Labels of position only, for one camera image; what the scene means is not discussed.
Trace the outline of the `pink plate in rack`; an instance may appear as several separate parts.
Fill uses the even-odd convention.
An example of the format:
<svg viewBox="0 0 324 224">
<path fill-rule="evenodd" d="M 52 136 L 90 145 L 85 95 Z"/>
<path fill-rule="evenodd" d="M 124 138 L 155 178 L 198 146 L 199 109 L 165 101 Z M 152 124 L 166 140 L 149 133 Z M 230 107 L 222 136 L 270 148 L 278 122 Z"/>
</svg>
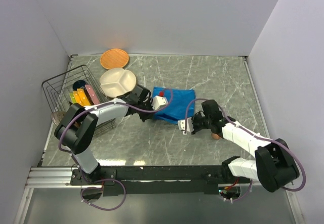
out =
<svg viewBox="0 0 324 224">
<path fill-rule="evenodd" d="M 98 105 L 100 104 L 99 98 L 97 97 L 96 92 L 94 91 L 93 87 L 89 84 L 85 85 L 86 91 L 93 103 L 93 105 Z"/>
</svg>

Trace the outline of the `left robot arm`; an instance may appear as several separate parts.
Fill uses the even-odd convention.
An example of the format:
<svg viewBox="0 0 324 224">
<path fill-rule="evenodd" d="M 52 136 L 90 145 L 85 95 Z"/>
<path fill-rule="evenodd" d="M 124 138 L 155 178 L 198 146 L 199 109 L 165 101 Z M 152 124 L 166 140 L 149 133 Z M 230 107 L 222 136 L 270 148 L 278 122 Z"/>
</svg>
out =
<svg viewBox="0 0 324 224">
<path fill-rule="evenodd" d="M 90 150 L 90 143 L 97 126 L 132 114 L 138 114 L 145 121 L 167 103 L 159 96 L 151 97 L 150 90 L 137 85 L 131 92 L 102 104 L 72 104 L 54 132 L 59 140 L 59 150 L 72 157 L 83 173 L 84 181 L 90 185 L 96 184 L 101 177 L 101 166 Z"/>
</svg>

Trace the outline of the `yellow plate in rack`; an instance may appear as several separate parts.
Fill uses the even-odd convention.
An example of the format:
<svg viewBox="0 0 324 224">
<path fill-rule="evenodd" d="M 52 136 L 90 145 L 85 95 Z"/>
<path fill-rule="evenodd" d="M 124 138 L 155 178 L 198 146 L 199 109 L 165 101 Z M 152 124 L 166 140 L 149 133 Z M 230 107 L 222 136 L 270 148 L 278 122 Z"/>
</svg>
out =
<svg viewBox="0 0 324 224">
<path fill-rule="evenodd" d="M 85 90 L 82 88 L 78 88 L 77 90 L 73 91 L 73 96 L 75 102 L 82 105 L 82 106 L 90 106 L 91 102 L 89 101 L 88 97 L 86 96 Z"/>
</svg>

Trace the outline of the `cream divided plate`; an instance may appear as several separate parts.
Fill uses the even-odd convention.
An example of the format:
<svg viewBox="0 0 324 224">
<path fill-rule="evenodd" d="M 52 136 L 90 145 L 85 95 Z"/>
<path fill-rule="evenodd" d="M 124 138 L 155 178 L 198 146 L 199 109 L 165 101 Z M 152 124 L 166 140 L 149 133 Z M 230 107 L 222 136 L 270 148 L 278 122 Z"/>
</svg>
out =
<svg viewBox="0 0 324 224">
<path fill-rule="evenodd" d="M 137 84 L 137 79 L 130 70 L 114 68 L 106 71 L 100 77 L 99 82 L 102 91 L 107 97 L 116 98 L 132 91 Z"/>
</svg>

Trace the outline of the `orange woven round mat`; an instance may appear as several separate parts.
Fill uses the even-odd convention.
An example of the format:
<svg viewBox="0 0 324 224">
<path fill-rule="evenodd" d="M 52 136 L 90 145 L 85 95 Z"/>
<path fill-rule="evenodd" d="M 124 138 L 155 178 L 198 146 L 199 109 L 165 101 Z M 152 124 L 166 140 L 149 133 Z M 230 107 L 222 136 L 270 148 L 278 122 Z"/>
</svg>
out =
<svg viewBox="0 0 324 224">
<path fill-rule="evenodd" d="M 104 69 L 124 68 L 129 62 L 129 55 L 122 49 L 110 49 L 104 52 L 100 58 L 100 64 Z"/>
</svg>

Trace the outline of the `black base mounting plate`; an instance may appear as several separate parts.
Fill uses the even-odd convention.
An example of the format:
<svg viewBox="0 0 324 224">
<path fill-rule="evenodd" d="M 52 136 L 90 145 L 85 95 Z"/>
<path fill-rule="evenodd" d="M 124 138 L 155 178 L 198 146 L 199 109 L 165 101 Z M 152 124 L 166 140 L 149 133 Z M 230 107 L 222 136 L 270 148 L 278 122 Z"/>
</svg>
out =
<svg viewBox="0 0 324 224">
<path fill-rule="evenodd" d="M 103 187 L 104 196 L 127 194 L 218 194 L 220 185 L 236 180 L 248 184 L 245 177 L 234 177 L 221 165 L 196 166 L 101 166 L 91 174 L 72 171 L 72 186 Z"/>
</svg>

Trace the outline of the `aluminium rail frame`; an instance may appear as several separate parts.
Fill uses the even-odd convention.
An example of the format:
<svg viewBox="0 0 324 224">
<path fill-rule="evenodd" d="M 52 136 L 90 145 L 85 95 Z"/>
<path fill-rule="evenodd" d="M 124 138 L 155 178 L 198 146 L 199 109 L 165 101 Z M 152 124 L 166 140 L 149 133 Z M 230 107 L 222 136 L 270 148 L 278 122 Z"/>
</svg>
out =
<svg viewBox="0 0 324 224">
<path fill-rule="evenodd" d="M 71 188 L 72 169 L 72 167 L 32 167 L 13 223 L 24 223 L 34 189 Z M 285 194 L 294 222 L 306 223 L 297 195 L 289 191 L 285 191 Z"/>
</svg>

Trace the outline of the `blue cloth napkin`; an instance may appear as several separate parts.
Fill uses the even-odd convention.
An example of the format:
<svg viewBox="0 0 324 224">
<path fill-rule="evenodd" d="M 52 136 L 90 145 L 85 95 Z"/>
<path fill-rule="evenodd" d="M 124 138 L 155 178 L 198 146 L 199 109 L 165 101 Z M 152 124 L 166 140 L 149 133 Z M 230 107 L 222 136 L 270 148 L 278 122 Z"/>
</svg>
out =
<svg viewBox="0 0 324 224">
<path fill-rule="evenodd" d="M 163 87 L 154 87 L 152 91 L 152 96 L 156 96 Z M 153 119 L 163 120 L 171 124 L 177 124 L 178 120 L 183 120 L 185 118 L 186 108 L 188 104 L 196 98 L 195 91 L 193 89 L 172 89 L 173 99 L 170 105 L 157 113 L 154 114 Z M 169 90 L 164 91 L 165 97 L 169 100 L 171 94 Z M 188 117 L 194 115 L 195 102 L 192 103 L 188 110 Z"/>
</svg>

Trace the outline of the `brown wooden plate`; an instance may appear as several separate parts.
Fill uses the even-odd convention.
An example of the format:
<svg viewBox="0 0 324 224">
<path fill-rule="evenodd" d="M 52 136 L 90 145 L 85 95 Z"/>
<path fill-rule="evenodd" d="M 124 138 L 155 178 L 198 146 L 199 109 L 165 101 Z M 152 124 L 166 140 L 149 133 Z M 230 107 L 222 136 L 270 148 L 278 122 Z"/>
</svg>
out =
<svg viewBox="0 0 324 224">
<path fill-rule="evenodd" d="M 56 126 L 58 126 L 61 120 L 64 118 L 64 116 L 65 116 L 64 111 L 56 111 L 51 113 L 51 120 Z"/>
</svg>

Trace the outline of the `green plate in rack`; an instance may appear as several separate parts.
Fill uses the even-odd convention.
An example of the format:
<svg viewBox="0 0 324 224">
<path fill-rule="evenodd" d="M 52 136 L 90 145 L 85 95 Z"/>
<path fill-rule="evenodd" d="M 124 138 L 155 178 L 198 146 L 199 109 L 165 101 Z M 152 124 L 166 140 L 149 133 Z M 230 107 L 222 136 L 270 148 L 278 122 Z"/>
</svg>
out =
<svg viewBox="0 0 324 224">
<path fill-rule="evenodd" d="M 69 93 L 69 97 L 70 97 L 70 105 L 76 103 L 76 100 L 75 100 L 75 97 L 74 97 L 74 94 L 73 93 Z"/>
</svg>

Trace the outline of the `dark blue bowl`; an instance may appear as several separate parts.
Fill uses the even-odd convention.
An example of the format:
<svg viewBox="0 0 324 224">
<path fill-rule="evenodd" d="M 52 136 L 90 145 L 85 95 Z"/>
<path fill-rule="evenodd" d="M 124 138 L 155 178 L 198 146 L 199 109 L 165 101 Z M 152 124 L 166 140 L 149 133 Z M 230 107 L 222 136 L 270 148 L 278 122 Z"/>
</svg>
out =
<svg viewBox="0 0 324 224">
<path fill-rule="evenodd" d="M 77 80 L 73 83 L 72 89 L 73 91 L 77 91 L 80 88 L 85 88 L 86 84 L 87 83 L 84 80 Z"/>
</svg>

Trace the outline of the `wooden spoon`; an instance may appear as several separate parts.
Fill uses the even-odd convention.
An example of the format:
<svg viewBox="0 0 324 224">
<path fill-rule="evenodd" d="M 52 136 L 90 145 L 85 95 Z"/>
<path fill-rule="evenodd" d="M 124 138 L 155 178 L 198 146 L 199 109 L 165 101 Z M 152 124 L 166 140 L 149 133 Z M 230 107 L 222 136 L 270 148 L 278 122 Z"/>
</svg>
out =
<svg viewBox="0 0 324 224">
<path fill-rule="evenodd" d="M 211 137 L 212 137 L 213 139 L 215 139 L 215 140 L 219 140 L 219 139 L 221 139 L 221 136 L 219 136 L 219 135 L 216 134 L 216 133 L 211 133 Z"/>
</svg>

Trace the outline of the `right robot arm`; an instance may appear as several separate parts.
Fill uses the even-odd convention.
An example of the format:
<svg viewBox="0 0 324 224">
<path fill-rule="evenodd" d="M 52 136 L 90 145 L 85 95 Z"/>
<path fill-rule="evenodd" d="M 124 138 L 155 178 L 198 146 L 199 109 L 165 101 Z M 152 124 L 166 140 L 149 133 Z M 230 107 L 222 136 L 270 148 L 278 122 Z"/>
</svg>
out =
<svg viewBox="0 0 324 224">
<path fill-rule="evenodd" d="M 238 157 L 223 168 L 221 176 L 227 183 L 238 177 L 257 180 L 269 192 L 283 188 L 297 178 L 302 182 L 294 191 L 300 191 L 306 184 L 306 173 L 300 160 L 282 139 L 265 138 L 226 115 L 215 100 L 201 100 L 203 114 L 185 117 L 184 132 L 195 134 L 201 129 L 209 129 L 217 138 L 223 138 L 249 152 L 254 160 Z"/>
</svg>

